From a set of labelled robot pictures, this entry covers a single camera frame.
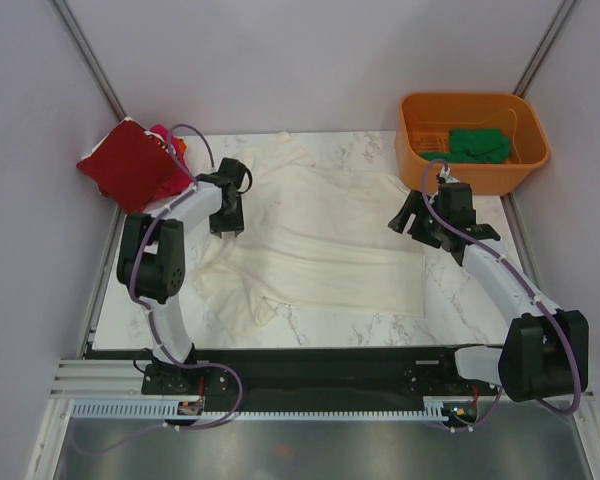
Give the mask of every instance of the gray floor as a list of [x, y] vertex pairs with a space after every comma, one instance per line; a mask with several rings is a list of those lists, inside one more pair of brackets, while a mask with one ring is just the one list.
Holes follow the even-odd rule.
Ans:
[[[73, 421], [76, 442], [93, 449], [148, 424]], [[531, 403], [499, 405], [471, 434], [413, 423], [243, 421], [201, 432], [160, 429], [105, 456], [68, 448], [63, 458], [70, 480], [592, 478], [573, 421]]]

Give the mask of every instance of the white wall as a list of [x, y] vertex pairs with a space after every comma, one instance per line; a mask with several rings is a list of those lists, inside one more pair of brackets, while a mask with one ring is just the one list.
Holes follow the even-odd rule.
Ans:
[[113, 205], [75, 168], [115, 120], [45, 0], [0, 0], [0, 480], [75, 355]]
[[600, 411], [600, 0], [576, 8], [528, 100], [552, 158], [515, 198], [543, 286], [589, 319]]
[[559, 3], [69, 0], [127, 113], [209, 133], [391, 130], [412, 91], [512, 91]]

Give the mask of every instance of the orange bin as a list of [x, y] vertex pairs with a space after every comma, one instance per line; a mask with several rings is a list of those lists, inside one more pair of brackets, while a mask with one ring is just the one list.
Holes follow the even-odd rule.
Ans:
[[[414, 93], [402, 101], [401, 127], [395, 147], [400, 178], [420, 190], [429, 163], [418, 154], [449, 152], [449, 132], [456, 128], [499, 128], [511, 141], [511, 156], [502, 164], [451, 164], [451, 175], [474, 193], [505, 195], [549, 158], [549, 145], [531, 106], [506, 93]], [[432, 168], [427, 191], [437, 191]]]

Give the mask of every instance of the cream fabric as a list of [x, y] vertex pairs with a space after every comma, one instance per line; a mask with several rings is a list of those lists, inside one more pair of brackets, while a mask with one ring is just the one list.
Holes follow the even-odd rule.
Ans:
[[211, 237], [196, 273], [232, 334], [270, 322], [269, 301], [423, 316], [422, 247], [387, 228], [408, 193], [397, 177], [312, 167], [286, 133], [236, 158], [253, 172], [245, 231]]

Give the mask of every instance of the table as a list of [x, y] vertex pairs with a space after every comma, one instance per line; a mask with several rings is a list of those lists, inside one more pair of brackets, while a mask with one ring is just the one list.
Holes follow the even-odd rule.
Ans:
[[[318, 167], [398, 173], [394, 132], [297, 133], [292, 136], [314, 157]], [[231, 157], [268, 137], [266, 134], [217, 135], [207, 139], [219, 163], [223, 157]], [[187, 163], [194, 167], [193, 171], [200, 173], [200, 168], [208, 168], [202, 142], [196, 137], [185, 137], [185, 141]], [[474, 208], [479, 223], [489, 223], [496, 229], [510, 256], [519, 264], [500, 198], [476, 196]], [[196, 348], [342, 348], [502, 343], [505, 340], [507, 325], [478, 282], [463, 271], [451, 255], [427, 246], [423, 247], [426, 259], [424, 318], [279, 305], [277, 317], [268, 325], [249, 336], [234, 338], [199, 297], [190, 273], [202, 256], [200, 239], [206, 234], [205, 222], [185, 240], [188, 274], [180, 292], [187, 333]], [[113, 268], [93, 349], [138, 350], [150, 346], [144, 313], [130, 301], [125, 287], [116, 280]]]

